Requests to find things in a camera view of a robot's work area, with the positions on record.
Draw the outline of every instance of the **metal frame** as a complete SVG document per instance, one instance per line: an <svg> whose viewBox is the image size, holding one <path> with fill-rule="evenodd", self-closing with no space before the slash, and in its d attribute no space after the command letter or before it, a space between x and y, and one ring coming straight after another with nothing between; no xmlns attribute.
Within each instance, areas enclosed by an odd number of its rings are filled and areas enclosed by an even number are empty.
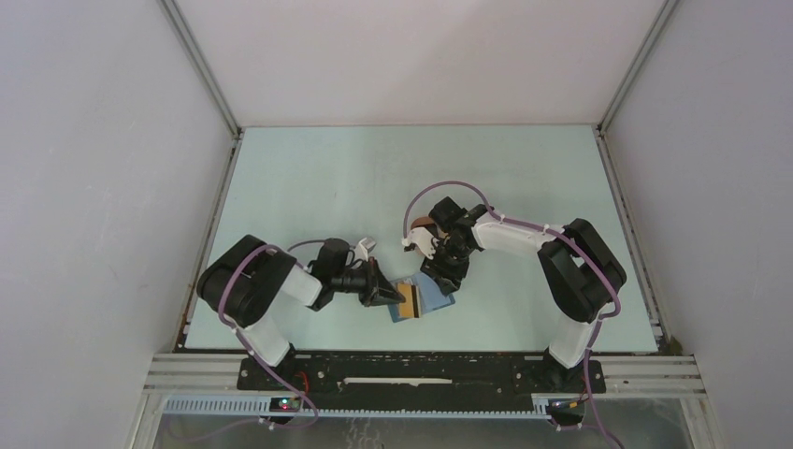
<svg viewBox="0 0 793 449"><path fill-rule="evenodd" d="M188 53L196 72L204 81L216 106L223 115L232 135L237 139L223 174L212 216L209 219L207 238L196 261L194 284L200 270L207 263L209 249L214 241L232 173L238 158L241 134L237 120L228 106L217 80L209 70L209 65L195 42L195 37L184 19L176 0L159 0L167 18L174 26L182 45ZM642 295L654 327L656 339L663 343L670 341L670 332L665 323L667 312L663 303L657 300L653 288L651 271L645 265L641 242L632 222L631 208L627 202L616 166L608 146L605 131L611 125L627 93L640 73L647 57L658 41L672 13L680 0L666 0L659 10L653 26L638 50L630 69L622 80L614 98L607 108L600 124L593 127L603 167L620 223L626 235L628 248L634 268L639 275ZM183 338L189 327L195 307L195 293L187 296L182 326L178 337ZM151 449L156 443L161 419L169 413L212 413L224 415L274 414L264 411L262 404L269 398L283 396L282 391L238 391L237 376L243 354L159 354L151 363L149 376L137 405L136 418L125 447L128 449ZM695 449L721 448L723 443L718 434L718 426L707 398L699 369L693 356L676 355L602 355L594 356L602 363L606 377L607 391L596 395L598 398L677 398L681 402L689 434ZM533 395L535 412L527 413L380 413L377 411L321 411L327 417L481 417L488 419L538 419L546 418L544 405L552 398L565 395Z"/></svg>

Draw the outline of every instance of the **white tabletop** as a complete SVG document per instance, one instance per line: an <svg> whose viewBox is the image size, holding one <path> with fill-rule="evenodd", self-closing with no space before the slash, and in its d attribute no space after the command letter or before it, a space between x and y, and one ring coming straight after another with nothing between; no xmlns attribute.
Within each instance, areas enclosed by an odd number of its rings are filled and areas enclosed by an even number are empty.
<svg viewBox="0 0 793 449"><path fill-rule="evenodd" d="M511 217L590 221L628 273L622 314L604 324L595 349L656 351L589 126L248 128L209 261L246 234L284 249L304 239L370 236L386 277L411 275L422 259L402 252L402 216L419 191L445 180L473 183ZM416 204L411 218L444 196L467 209L479 204L463 187L441 187ZM294 255L307 263L317 250ZM298 349L382 351L541 351L560 314L534 254L473 254L454 296L452 307L400 323L385 307L364 308L353 295L336 295L319 312L278 297L270 312ZM189 329L188 348L240 347L202 300Z"/></svg>

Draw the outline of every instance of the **white wall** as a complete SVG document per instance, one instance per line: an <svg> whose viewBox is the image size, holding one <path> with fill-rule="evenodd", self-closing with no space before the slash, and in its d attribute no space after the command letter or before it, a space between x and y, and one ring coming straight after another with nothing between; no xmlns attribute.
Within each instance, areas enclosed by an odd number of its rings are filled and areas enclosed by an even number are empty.
<svg viewBox="0 0 793 449"><path fill-rule="evenodd" d="M243 125L596 123L663 0L179 1Z"/></svg>
<svg viewBox="0 0 793 449"><path fill-rule="evenodd" d="M730 447L793 419L793 3L684 1L609 135Z"/></svg>
<svg viewBox="0 0 793 449"><path fill-rule="evenodd" d="M230 141L153 0L0 3L0 446L123 446Z"/></svg>

